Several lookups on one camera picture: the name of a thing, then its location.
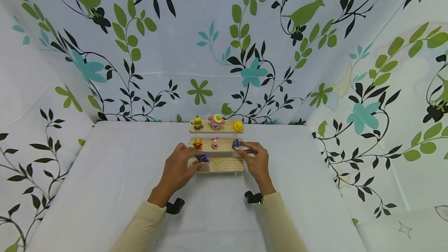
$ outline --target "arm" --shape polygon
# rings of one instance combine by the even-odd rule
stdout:
[[[146,252],[157,228],[165,218],[166,207],[143,202],[111,252]]]
[[[261,213],[275,252],[308,252],[289,217],[280,193],[263,196]]]
[[[240,150],[238,154],[244,158],[250,174],[259,185],[263,196],[261,213],[268,229],[272,248],[275,252],[308,252],[294,223],[289,217],[280,193],[275,191],[269,176],[269,154],[260,143],[243,142],[241,144],[249,149]]]
[[[134,218],[111,249],[111,252],[147,252],[157,228],[165,218],[165,205],[170,197],[184,187],[191,177],[204,165],[188,167],[188,159],[204,152],[187,148],[183,143],[174,149],[165,161],[162,178],[152,190],[148,200],[143,202]]]

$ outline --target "toy figurine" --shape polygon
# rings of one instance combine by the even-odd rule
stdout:
[[[233,129],[235,131],[242,131],[243,128],[244,128],[244,126],[243,126],[243,122],[242,121],[236,121],[236,122],[233,123]]]
[[[200,137],[194,139],[193,148],[202,150],[202,139]]]
[[[206,164],[210,163],[210,153],[206,153],[203,156],[195,156],[195,158],[197,158],[198,163],[202,163],[202,162],[204,162]]]
[[[213,149],[218,149],[218,139],[219,139],[219,137],[215,137],[215,138],[212,138],[212,148]]]
[[[235,149],[235,150],[239,150],[239,149],[241,149],[241,143],[240,143],[240,141],[238,140],[238,139],[235,139],[235,140],[233,140],[233,142],[232,142],[232,147]]]
[[[204,126],[202,125],[202,120],[200,116],[196,116],[194,121],[191,123],[194,126],[195,130],[200,130]]]
[[[212,124],[212,129],[219,130],[222,125],[225,124],[225,120],[223,119],[223,116],[219,114],[215,114],[212,116],[209,116],[208,119],[210,120],[210,123]]]

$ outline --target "beige sleeve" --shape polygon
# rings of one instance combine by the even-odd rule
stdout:
[[[308,252],[280,193],[263,197],[261,213],[275,252]]]
[[[157,228],[165,217],[166,207],[143,202],[111,252],[147,252]]]

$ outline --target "wooden stand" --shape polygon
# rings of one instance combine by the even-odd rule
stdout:
[[[208,166],[203,166],[198,173],[226,173],[242,172],[244,170],[244,164],[241,157],[211,157],[210,164]]]
[[[225,124],[221,126],[219,130],[215,130],[212,128],[212,124],[209,120],[202,120],[203,128],[199,130],[194,129],[194,120],[190,121],[190,133],[243,133],[244,128],[242,131],[235,131],[233,129],[233,124],[235,123],[235,120],[229,119],[225,120]]]
[[[218,139],[218,149],[212,148],[212,140],[210,138],[201,138],[202,139],[202,150],[204,152],[236,152],[232,147],[232,142],[235,138],[219,138]],[[193,147],[194,138],[191,138],[188,142],[188,145]]]
[[[199,130],[194,129],[194,119],[190,121],[190,133],[243,133],[242,131],[235,131],[233,129],[233,124],[235,120],[226,120],[225,124],[221,126],[219,130],[215,130],[212,128],[212,124],[209,120],[202,120],[203,128]],[[218,139],[218,148],[213,149],[211,137],[209,138],[201,138],[202,139],[202,151],[210,153],[210,164],[207,166],[203,166],[198,173],[227,173],[233,172],[235,175],[238,172],[242,172],[244,170],[244,164],[241,157],[232,157],[236,150],[232,147],[233,140],[236,138],[219,138]],[[188,142],[188,145],[193,147],[194,138],[191,138]],[[227,153],[226,157],[213,157],[213,155],[217,155],[217,153],[225,152]],[[189,159],[188,164],[192,164],[196,158],[192,157]]]

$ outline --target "curtain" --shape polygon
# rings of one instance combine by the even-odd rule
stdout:
[[[443,4],[401,0],[378,36],[344,54],[318,95],[332,105],[308,122],[368,251],[448,249]]]
[[[0,1],[0,251],[23,251],[94,122]]]

